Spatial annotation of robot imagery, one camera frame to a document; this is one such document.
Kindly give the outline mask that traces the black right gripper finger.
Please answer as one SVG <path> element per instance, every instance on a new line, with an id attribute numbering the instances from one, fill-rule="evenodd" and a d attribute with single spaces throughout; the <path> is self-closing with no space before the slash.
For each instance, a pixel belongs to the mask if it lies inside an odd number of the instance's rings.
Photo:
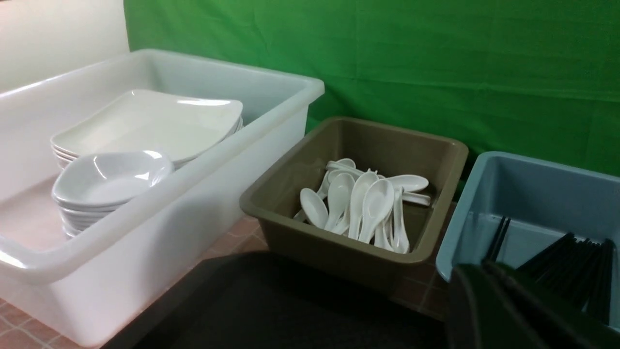
<path id="1" fill-rule="evenodd" d="M 620 336 L 503 263 L 459 264 L 448 287 L 450 349 L 617 349 Z"/>

